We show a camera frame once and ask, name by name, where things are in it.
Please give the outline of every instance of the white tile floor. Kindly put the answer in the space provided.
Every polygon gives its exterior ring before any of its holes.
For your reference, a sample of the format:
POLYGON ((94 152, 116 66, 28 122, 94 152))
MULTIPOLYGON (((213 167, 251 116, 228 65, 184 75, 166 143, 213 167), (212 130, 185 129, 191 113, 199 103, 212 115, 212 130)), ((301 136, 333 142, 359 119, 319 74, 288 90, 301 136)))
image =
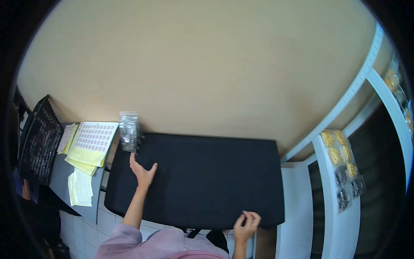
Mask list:
MULTIPOLYGON (((103 185, 106 185, 107 181, 108 178, 106 176, 104 177, 103 185)), ((62 221, 60 235, 63 242, 69 247, 72 259, 93 259, 97 247, 109 238, 115 224, 121 223, 121 217, 105 208, 104 199, 105 193, 101 192, 99 197, 98 225, 85 221, 83 217, 72 216, 60 211, 62 221)), ((149 235, 165 227, 165 225, 143 220, 140 227, 142 240, 147 240, 149 235)), ((208 232, 209 230, 202 230, 200 234, 206 235, 208 232)), ((234 252, 234 231, 227 230, 224 233, 231 258, 234 252)), ((248 241, 247 258, 253 257, 253 244, 254 239, 251 237, 248 241)))

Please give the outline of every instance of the black table mat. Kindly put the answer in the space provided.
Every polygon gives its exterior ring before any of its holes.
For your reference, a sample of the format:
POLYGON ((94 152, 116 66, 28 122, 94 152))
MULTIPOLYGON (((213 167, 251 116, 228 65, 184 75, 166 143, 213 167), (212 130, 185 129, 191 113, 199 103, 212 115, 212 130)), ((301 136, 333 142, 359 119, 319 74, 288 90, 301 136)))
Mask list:
MULTIPOLYGON (((118 145, 105 206, 124 216, 137 187, 130 154, 118 145)), ((262 216, 263 228, 284 222, 277 145, 272 140, 146 133, 136 160, 158 163, 142 219, 184 228, 232 229, 242 210, 262 216)))

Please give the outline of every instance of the gray table edge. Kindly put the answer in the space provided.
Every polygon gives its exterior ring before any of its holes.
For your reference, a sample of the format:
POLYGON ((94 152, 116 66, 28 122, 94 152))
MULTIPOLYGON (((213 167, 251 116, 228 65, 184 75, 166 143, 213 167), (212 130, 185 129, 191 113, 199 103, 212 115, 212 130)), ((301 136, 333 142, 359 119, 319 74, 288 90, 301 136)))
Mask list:
MULTIPOLYGON (((62 126, 65 127, 66 125, 70 124, 73 124, 73 122, 62 123, 62 126)), ((65 161, 65 158, 67 157, 66 154, 56 155, 49 184, 49 187, 52 189, 52 191, 59 198, 61 198, 64 203, 69 205, 69 207, 71 207, 74 211, 78 212, 84 218, 84 220, 87 220, 89 222, 95 222, 96 225, 98 224, 99 196, 101 193, 100 189, 102 185, 102 179, 104 176, 105 165, 108 159, 109 151, 110 149, 106 153, 103 167, 98 167, 96 169, 95 174, 92 176, 92 191, 94 193, 94 195, 92 196, 92 207, 70 205, 67 178, 71 173, 73 173, 74 167, 65 161)))

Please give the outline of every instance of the shelf rack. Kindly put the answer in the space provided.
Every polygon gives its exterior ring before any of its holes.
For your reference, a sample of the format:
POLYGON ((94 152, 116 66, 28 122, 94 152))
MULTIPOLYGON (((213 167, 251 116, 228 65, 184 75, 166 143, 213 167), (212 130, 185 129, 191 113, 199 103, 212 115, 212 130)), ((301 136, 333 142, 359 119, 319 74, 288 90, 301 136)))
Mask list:
POLYGON ((281 159, 285 195, 285 222, 277 227, 276 259, 308 259, 311 256, 313 201, 308 165, 316 160, 320 170, 325 203, 325 235, 322 259, 351 259, 354 257, 361 218, 360 198, 353 200, 351 207, 338 214, 337 188, 334 178, 335 169, 319 134, 342 112, 366 80, 370 82, 377 94, 372 97, 352 122, 343 129, 343 132, 349 137, 382 102, 390 114, 400 140, 405 164, 407 191, 413 159, 411 134, 393 94, 383 79, 372 68, 381 47, 383 36, 384 30, 377 23, 368 55, 348 90, 328 115, 281 159), (287 162, 310 143, 312 143, 315 149, 315 154, 303 162, 287 162))

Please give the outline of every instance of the pink shirt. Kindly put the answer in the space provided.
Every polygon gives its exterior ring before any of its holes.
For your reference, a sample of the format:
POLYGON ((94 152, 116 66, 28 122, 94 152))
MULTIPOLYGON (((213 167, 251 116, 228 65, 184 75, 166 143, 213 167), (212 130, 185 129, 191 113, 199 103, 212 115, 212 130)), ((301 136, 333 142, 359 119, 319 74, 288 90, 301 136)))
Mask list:
POLYGON ((164 228, 143 242, 141 232, 132 226, 117 224, 111 237, 97 249, 94 259, 230 259, 205 236, 188 234, 175 227, 164 228))

